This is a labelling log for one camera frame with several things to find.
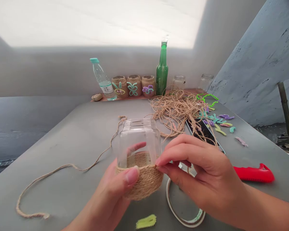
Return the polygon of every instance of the teal bottle cap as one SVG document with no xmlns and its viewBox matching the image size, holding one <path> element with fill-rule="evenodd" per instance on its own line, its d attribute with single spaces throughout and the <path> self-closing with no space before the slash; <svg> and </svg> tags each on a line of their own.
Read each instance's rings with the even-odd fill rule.
<svg viewBox="0 0 289 231">
<path fill-rule="evenodd" d="M 91 58 L 90 61 L 91 63 L 99 63 L 99 60 L 97 58 Z"/>
</svg>

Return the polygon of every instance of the red utility knife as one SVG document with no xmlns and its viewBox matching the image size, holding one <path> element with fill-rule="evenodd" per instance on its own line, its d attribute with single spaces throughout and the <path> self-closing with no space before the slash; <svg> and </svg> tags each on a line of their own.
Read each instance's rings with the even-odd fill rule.
<svg viewBox="0 0 289 231">
<path fill-rule="evenodd" d="M 236 171 L 239 178 L 245 181 L 270 183 L 275 180 L 271 170 L 264 164 L 260 164 L 259 168 L 234 167 L 234 170 Z"/>
</svg>

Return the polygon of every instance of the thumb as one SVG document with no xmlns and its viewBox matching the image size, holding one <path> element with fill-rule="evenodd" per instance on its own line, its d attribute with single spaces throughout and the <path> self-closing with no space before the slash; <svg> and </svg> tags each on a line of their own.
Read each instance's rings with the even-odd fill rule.
<svg viewBox="0 0 289 231">
<path fill-rule="evenodd" d="M 116 203 L 127 193 L 139 178 L 139 167 L 134 166 L 116 175 L 106 186 L 104 192 L 109 202 Z"/>
<path fill-rule="evenodd" d="M 207 191 L 207 188 L 203 184 L 201 184 L 187 172 L 171 163 L 163 166 L 157 166 L 156 169 L 167 174 L 169 178 L 196 204 L 199 202 L 204 192 Z"/>
</svg>

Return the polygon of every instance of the jute twine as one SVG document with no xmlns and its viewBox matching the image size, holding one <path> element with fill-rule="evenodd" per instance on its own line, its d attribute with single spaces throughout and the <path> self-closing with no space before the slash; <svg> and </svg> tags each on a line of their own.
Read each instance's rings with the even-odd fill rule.
<svg viewBox="0 0 289 231">
<path fill-rule="evenodd" d="M 50 173 L 47 173 L 47 174 L 45 174 L 45 175 L 43 175 L 43 176 L 40 176 L 39 178 L 36 178 L 36 179 L 35 179 L 34 181 L 32 181 L 32 183 L 29 184 L 29 185 L 23 190 L 23 192 L 20 194 L 20 196 L 19 196 L 19 198 L 18 198 L 18 201 L 17 201 L 17 204 L 16 204 L 16 212 L 17 212 L 20 216 L 22 216 L 22 217 L 24 217 L 24 218 L 43 217 L 44 219 L 47 219 L 47 218 L 50 216 L 49 213 L 38 212 L 38 213 L 27 214 L 27 213 L 24 213 L 24 212 L 20 209 L 20 203 L 21 203 L 21 199 L 22 199 L 22 196 L 24 195 L 24 193 L 25 193 L 34 183 L 37 183 L 37 182 L 45 179 L 46 177 L 54 174 L 55 172 L 57 172 L 57 171 L 59 171 L 59 170 L 61 170 L 61 169 L 63 169 L 63 168 L 73 167 L 74 169 L 76 169 L 76 170 L 78 170 L 78 171 L 86 172 L 86 171 L 90 170 L 92 167 L 94 167 L 94 166 L 97 164 L 97 162 L 98 162 L 98 160 L 100 159 L 100 157 L 101 157 L 108 149 L 111 148 L 111 142 L 112 142 L 113 138 L 115 138 L 115 136 L 118 134 L 118 130 L 119 130 L 119 125 L 120 125 L 120 123 L 123 122 L 123 121 L 125 121 L 125 120 L 127 119 L 127 117 L 126 117 L 125 115 L 119 116 L 119 118 L 120 118 L 121 120 L 120 120 L 119 123 L 118 123 L 116 133 L 112 136 L 112 138 L 111 138 L 111 140 L 110 140 L 110 146 L 109 146 L 105 151 L 103 151 L 103 152 L 100 154 L 100 156 L 97 158 L 97 160 L 95 161 L 94 164 L 92 164 L 91 166 L 89 166 L 88 168 L 85 168 L 85 169 L 80 169 L 80 168 L 78 168 L 77 166 L 75 166 L 74 164 L 66 164 L 66 165 L 62 165 L 61 167 L 59 167 L 59 168 L 51 171 Z"/>
<path fill-rule="evenodd" d="M 127 81 L 126 78 L 122 75 L 118 75 L 112 78 L 112 87 L 119 98 L 126 98 L 128 97 L 129 90 L 127 88 Z"/>
<path fill-rule="evenodd" d="M 142 94 L 144 97 L 150 98 L 155 95 L 156 82 L 153 75 L 145 75 L 141 80 Z"/>
<path fill-rule="evenodd" d="M 171 90 L 166 92 L 164 96 L 155 96 L 150 99 L 151 106 L 155 113 L 152 115 L 153 120 L 159 119 L 165 127 L 170 130 L 169 134 L 160 131 L 161 136 L 175 137 L 184 133 L 185 122 L 188 120 L 193 129 L 193 134 L 197 134 L 201 140 L 207 142 L 211 140 L 205 137 L 199 122 L 201 120 L 207 120 L 203 116 L 199 116 L 199 112 L 203 112 L 207 108 L 208 104 L 203 100 L 197 99 L 196 94 L 190 93 L 185 90 Z M 216 146 L 216 138 L 213 129 L 210 127 L 211 133 L 213 134 L 214 140 L 211 140 Z"/>
<path fill-rule="evenodd" d="M 125 195 L 126 198 L 140 201 L 153 192 L 158 190 L 163 181 L 164 174 L 156 169 L 153 164 L 148 165 L 150 154 L 148 151 L 140 151 L 127 157 L 127 167 L 137 165 L 139 167 L 139 179 L 133 188 Z M 124 171 L 125 168 L 117 167 L 117 173 Z"/>
<path fill-rule="evenodd" d="M 141 79 L 139 75 L 128 76 L 127 84 L 128 84 L 127 87 L 129 89 L 130 96 L 135 96 L 135 97 L 141 96 L 142 86 L 141 86 Z"/>
</svg>

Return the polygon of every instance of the twine-wrapped jar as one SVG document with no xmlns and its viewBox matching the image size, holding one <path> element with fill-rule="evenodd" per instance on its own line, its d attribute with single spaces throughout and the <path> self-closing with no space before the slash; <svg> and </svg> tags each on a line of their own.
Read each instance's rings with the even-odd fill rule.
<svg viewBox="0 0 289 231">
<path fill-rule="evenodd" d="M 130 96 L 141 96 L 142 87 L 141 87 L 141 79 L 139 75 L 130 75 L 127 77 L 127 87 L 129 90 Z"/>
<path fill-rule="evenodd" d="M 144 97 L 150 98 L 155 95 L 156 82 L 153 75 L 145 75 L 141 80 L 142 94 Z"/>
<path fill-rule="evenodd" d="M 155 192 L 162 184 L 163 173 L 155 166 L 162 154 L 161 136 L 156 122 L 149 118 L 129 119 L 120 128 L 120 148 L 117 154 L 117 169 L 120 173 L 135 165 L 139 167 L 139 179 L 125 194 L 131 200 L 142 200 Z"/>
<path fill-rule="evenodd" d="M 112 78 L 112 87 L 119 98 L 128 97 L 129 90 L 127 88 L 126 78 L 118 75 Z"/>
</svg>

